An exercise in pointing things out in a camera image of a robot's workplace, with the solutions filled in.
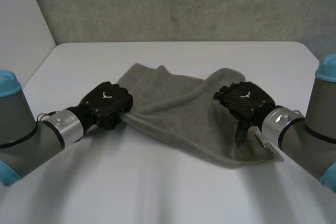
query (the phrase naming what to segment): white wall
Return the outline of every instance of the white wall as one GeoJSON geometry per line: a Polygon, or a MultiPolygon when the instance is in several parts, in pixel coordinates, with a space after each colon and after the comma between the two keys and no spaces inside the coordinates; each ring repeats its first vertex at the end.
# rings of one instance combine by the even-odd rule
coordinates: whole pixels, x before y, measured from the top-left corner
{"type": "Polygon", "coordinates": [[[36,0],[0,0],[0,69],[24,86],[54,47],[36,0]]]}

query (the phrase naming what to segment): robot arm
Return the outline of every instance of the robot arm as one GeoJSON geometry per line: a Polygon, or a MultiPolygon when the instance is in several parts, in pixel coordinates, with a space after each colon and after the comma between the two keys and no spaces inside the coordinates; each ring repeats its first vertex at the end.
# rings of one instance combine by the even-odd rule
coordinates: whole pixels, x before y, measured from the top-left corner
{"type": "Polygon", "coordinates": [[[132,105],[126,89],[103,82],[78,106],[36,122],[15,75],[0,70],[0,182],[10,186],[27,176],[93,125],[113,130],[121,121],[118,114],[132,105]]]}
{"type": "Polygon", "coordinates": [[[336,193],[336,54],[320,62],[307,116],[282,106],[251,82],[222,87],[215,100],[238,120],[236,143],[242,144],[250,126],[336,193]]]}

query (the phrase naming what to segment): gray towel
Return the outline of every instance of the gray towel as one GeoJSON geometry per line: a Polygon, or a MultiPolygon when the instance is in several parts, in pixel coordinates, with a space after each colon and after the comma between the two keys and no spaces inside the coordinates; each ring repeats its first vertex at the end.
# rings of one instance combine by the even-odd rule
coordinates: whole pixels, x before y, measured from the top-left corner
{"type": "Polygon", "coordinates": [[[236,119],[213,100],[222,86],[245,81],[232,69],[219,69],[206,80],[171,74],[164,66],[136,63],[118,81],[133,95],[134,105],[121,115],[126,123],[186,153],[227,168],[273,161],[253,130],[236,145],[236,119]]]}

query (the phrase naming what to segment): white tabletop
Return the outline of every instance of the white tabletop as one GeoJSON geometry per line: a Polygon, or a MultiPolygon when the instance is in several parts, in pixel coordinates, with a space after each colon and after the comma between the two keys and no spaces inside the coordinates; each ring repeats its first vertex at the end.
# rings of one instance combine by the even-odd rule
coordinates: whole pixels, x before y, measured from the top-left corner
{"type": "MultiPolygon", "coordinates": [[[[199,78],[233,68],[302,112],[318,66],[296,42],[63,44],[24,91],[35,116],[61,110],[136,62],[199,78]]],[[[335,223],[336,195],[284,158],[228,170],[131,126],[98,129],[2,190],[0,223],[335,223]]]]}

